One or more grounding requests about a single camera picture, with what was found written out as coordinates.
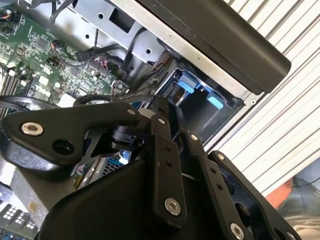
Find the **metal screw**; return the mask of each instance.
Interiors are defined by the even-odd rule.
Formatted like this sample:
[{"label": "metal screw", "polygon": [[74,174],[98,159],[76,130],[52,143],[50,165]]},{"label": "metal screw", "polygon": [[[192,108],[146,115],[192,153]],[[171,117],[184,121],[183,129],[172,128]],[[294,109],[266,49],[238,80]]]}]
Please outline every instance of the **metal screw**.
[{"label": "metal screw", "polygon": [[159,120],[160,123],[166,124],[165,120],[163,120],[163,119],[161,119],[161,118],[159,118],[158,120]]},{"label": "metal screw", "polygon": [[164,201],[165,209],[171,213],[173,216],[178,216],[181,213],[181,208],[179,203],[173,198],[167,198]]},{"label": "metal screw", "polygon": [[218,153],[216,156],[217,156],[218,159],[220,159],[221,161],[224,161],[224,160],[225,160],[225,157],[224,157],[222,154],[220,154],[220,153]]},{"label": "metal screw", "polygon": [[127,112],[130,113],[131,115],[136,115],[136,112],[130,108],[127,110]]},{"label": "metal screw", "polygon": [[257,100],[255,100],[255,99],[252,99],[251,101],[250,101],[250,104],[251,105],[255,105],[257,103]]},{"label": "metal screw", "polygon": [[22,125],[21,131],[30,136],[39,136],[43,134],[44,128],[35,122],[26,122]]},{"label": "metal screw", "polygon": [[236,239],[243,240],[245,239],[245,234],[242,229],[235,223],[230,224],[230,229]]},{"label": "metal screw", "polygon": [[198,138],[196,135],[191,134],[190,137],[192,138],[193,141],[198,141]]},{"label": "metal screw", "polygon": [[291,240],[296,240],[296,237],[289,231],[286,232]]}]

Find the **black metal bracket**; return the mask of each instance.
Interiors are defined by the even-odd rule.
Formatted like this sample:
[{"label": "black metal bracket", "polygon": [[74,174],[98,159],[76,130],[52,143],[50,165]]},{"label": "black metal bracket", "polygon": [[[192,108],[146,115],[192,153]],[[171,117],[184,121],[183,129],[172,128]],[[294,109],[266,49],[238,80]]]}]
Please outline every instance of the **black metal bracket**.
[{"label": "black metal bracket", "polygon": [[[9,162],[64,179],[82,159],[87,130],[133,126],[139,120],[139,112],[123,102],[11,114],[2,123],[0,148]],[[25,134],[22,125],[30,122],[40,125],[43,132]]]},{"label": "black metal bracket", "polygon": [[236,206],[245,227],[250,225],[257,240],[291,240],[288,232],[300,239],[295,230],[278,214],[237,167],[220,151],[212,151],[208,158],[223,174],[232,204]]},{"label": "black metal bracket", "polygon": [[177,144],[171,141],[169,105],[165,98],[151,103],[147,159],[147,224],[153,231],[181,229],[187,221],[184,188]]},{"label": "black metal bracket", "polygon": [[[179,108],[155,97],[149,109],[155,113],[150,118],[129,104],[108,103],[16,113],[4,119],[2,155],[25,168],[22,172],[31,176],[25,184],[32,189],[35,179],[42,182],[39,174],[49,177],[47,182],[62,180],[79,163],[131,151],[128,165],[60,200],[39,239],[60,239],[52,232],[60,228],[64,239],[91,238],[104,231],[105,221],[112,229],[119,224],[114,219],[127,219],[128,232],[121,236],[133,233],[134,239],[143,235],[142,239],[289,240],[290,232],[300,240],[225,155],[214,151],[207,157],[199,137],[188,132]],[[43,131],[36,136],[26,132],[22,126],[30,122]],[[86,210],[84,216],[94,213],[94,227],[75,235],[74,227],[84,223],[82,211],[88,204],[95,211]],[[122,208],[114,211],[120,204]],[[99,208],[108,214],[100,214]],[[61,226],[65,219],[71,227]]]}]

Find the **gray fabric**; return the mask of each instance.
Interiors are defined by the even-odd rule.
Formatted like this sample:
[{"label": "gray fabric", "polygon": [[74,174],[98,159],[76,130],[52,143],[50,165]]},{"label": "gray fabric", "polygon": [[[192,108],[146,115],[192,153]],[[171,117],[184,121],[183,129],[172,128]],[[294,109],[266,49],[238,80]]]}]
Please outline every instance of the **gray fabric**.
[{"label": "gray fabric", "polygon": [[[308,182],[296,178],[294,186]],[[278,212],[303,240],[320,239],[320,192],[313,185],[294,187]]]}]

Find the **wire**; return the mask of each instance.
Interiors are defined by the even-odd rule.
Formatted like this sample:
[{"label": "wire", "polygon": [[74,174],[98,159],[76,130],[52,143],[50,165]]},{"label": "wire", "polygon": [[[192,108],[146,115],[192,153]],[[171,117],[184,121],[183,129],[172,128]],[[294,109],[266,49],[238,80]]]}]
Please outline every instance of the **wire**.
[{"label": "wire", "polygon": [[314,184],[316,181],[320,180],[320,177],[318,177],[316,180],[313,180],[312,182],[308,182],[306,184],[303,184],[303,185],[296,185],[296,186],[293,186],[293,188],[301,188],[301,187],[304,187],[304,186],[308,186],[308,185],[311,185],[311,184]]},{"label": "wire", "polygon": [[130,45],[129,45],[129,47],[128,47],[128,51],[126,52],[126,55],[125,55],[124,60],[123,60],[123,63],[122,63],[122,65],[121,65],[121,67],[120,67],[120,69],[121,69],[122,71],[127,72],[128,67],[129,67],[129,63],[130,63],[131,60],[132,60],[132,51],[133,51],[133,49],[134,49],[135,42],[136,42],[137,38],[138,38],[143,32],[145,32],[146,30],[147,30],[147,29],[145,29],[144,27],[142,27],[142,28],[140,28],[140,29],[136,32],[134,38],[132,39],[132,41],[131,41],[131,43],[130,43]]},{"label": "wire", "polygon": [[56,19],[58,17],[58,15],[64,10],[66,9],[70,4],[73,3],[74,0],[65,0],[61,6],[53,13],[51,14],[50,18],[49,18],[49,22],[54,24],[56,22]]},{"label": "wire", "polygon": [[127,104],[133,104],[136,102],[150,102],[154,97],[155,95],[152,95],[152,94],[135,95],[135,96],[129,96],[126,98],[114,100],[113,103],[122,102]]},{"label": "wire", "polygon": [[21,106],[16,103],[11,103],[7,101],[0,100],[0,107],[4,107],[7,109],[14,109],[17,110],[18,112],[29,112],[30,110],[26,108],[25,106]]},{"label": "wire", "polygon": [[79,51],[75,54],[75,57],[79,62],[84,62],[84,61],[99,57],[101,55],[104,55],[109,51],[118,50],[118,49],[126,50],[123,46],[119,44],[114,44],[114,45],[105,46],[102,48],[97,48],[97,49],[90,48],[86,51]]},{"label": "wire", "polygon": [[169,62],[170,62],[170,57],[165,59],[163,62],[159,63],[153,71],[150,71],[145,75],[143,75],[136,83],[136,85],[138,86],[138,89],[144,84],[145,81],[150,79],[152,76],[160,73]]},{"label": "wire", "polygon": [[0,19],[8,19],[8,18],[10,18],[11,17],[11,14],[7,14],[7,15],[5,15],[5,16],[2,16]]},{"label": "wire", "polygon": [[64,60],[64,59],[60,56],[59,52],[56,50],[56,47],[55,47],[54,42],[51,43],[51,48],[52,48],[54,54],[58,57],[58,59],[59,59],[64,65],[66,65],[66,66],[69,66],[69,67],[82,67],[82,66],[85,66],[86,64],[88,64],[88,62],[89,62],[89,61],[85,61],[85,62],[83,62],[83,63],[81,63],[81,64],[72,64],[72,63],[69,63],[69,62],[67,62],[66,60]]},{"label": "wire", "polygon": [[95,29],[95,37],[94,37],[94,49],[97,48],[97,45],[98,45],[98,36],[99,36],[99,30],[98,28]]},{"label": "wire", "polygon": [[54,14],[55,11],[57,11],[57,2],[56,1],[53,1],[51,3],[51,14]]},{"label": "wire", "polygon": [[43,101],[41,99],[37,99],[30,96],[0,96],[0,101],[7,103],[25,103],[25,104],[35,104],[45,109],[57,109],[59,108],[57,105],[51,104],[47,101]]},{"label": "wire", "polygon": [[139,102],[139,101],[147,101],[145,100],[145,98],[149,99],[148,95],[149,92],[151,92],[152,90],[156,89],[159,86],[158,82],[153,82],[151,83],[149,86],[146,86],[136,92],[133,93],[124,93],[124,94],[118,94],[118,95],[98,95],[98,94],[90,94],[90,95],[85,95],[85,96],[81,96],[78,99],[76,99],[73,103],[73,106],[81,106],[81,105],[85,105],[87,103],[93,102],[93,101],[107,101],[107,102],[122,102],[125,101],[126,99],[128,99],[128,101],[130,102],[131,99],[133,99],[133,97],[135,98],[134,102]]}]

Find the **black plastic cover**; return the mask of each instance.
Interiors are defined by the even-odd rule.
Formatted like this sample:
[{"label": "black plastic cover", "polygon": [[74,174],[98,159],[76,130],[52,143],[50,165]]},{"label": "black plastic cover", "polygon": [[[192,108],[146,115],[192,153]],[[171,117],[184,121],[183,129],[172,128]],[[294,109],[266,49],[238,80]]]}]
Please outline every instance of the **black plastic cover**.
[{"label": "black plastic cover", "polygon": [[291,62],[223,0],[138,0],[258,95],[270,93]]}]

